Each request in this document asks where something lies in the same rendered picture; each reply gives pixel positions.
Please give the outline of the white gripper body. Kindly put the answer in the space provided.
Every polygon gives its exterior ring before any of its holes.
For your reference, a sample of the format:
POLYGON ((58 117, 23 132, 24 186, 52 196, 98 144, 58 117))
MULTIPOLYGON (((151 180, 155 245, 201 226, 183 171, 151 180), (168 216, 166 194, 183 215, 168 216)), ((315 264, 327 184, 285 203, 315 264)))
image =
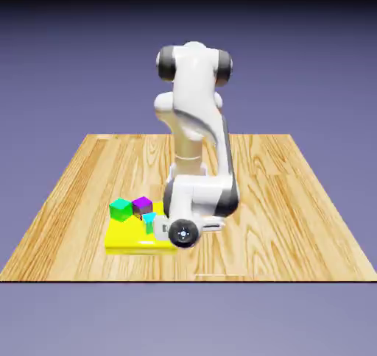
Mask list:
POLYGON ((200 220, 201 232, 221 231, 225 226, 225 220, 218 216, 203 216, 200 220))

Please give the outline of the small cyan cube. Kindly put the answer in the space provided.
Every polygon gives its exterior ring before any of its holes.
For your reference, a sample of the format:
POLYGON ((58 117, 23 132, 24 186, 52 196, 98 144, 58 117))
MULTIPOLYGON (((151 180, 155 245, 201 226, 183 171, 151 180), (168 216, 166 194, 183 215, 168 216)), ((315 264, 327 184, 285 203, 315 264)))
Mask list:
POLYGON ((156 217, 155 212, 145 213, 142 215, 142 221, 145 233, 152 234, 154 232, 154 220, 156 217))

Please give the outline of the small purple cube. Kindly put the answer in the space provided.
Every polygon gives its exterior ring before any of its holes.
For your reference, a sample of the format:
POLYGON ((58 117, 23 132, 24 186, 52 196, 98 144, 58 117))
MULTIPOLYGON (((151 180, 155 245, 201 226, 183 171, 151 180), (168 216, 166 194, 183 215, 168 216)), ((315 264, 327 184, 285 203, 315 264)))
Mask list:
POLYGON ((153 203, 145 196, 139 197, 132 201, 133 215, 136 218, 142 219, 144 214, 151 213, 153 211, 153 203))

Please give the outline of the small green cube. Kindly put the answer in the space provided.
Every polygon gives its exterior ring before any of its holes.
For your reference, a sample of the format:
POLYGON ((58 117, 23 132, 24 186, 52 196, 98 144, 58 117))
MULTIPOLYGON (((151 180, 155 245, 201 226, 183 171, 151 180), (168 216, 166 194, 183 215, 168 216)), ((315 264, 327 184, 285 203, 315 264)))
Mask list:
POLYGON ((133 215, 133 203, 125 199, 118 198, 109 205, 110 218, 119 222, 126 221, 133 215))

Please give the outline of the large yellow box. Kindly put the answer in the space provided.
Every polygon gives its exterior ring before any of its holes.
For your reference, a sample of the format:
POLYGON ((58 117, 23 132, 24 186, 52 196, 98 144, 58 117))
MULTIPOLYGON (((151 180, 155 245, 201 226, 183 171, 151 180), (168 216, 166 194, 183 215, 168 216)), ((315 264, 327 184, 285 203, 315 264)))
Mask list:
POLYGON ((124 222, 110 219, 105 251, 107 254, 174 254, 177 247, 170 241, 158 240, 154 233, 147 235, 142 219, 132 215, 124 222))

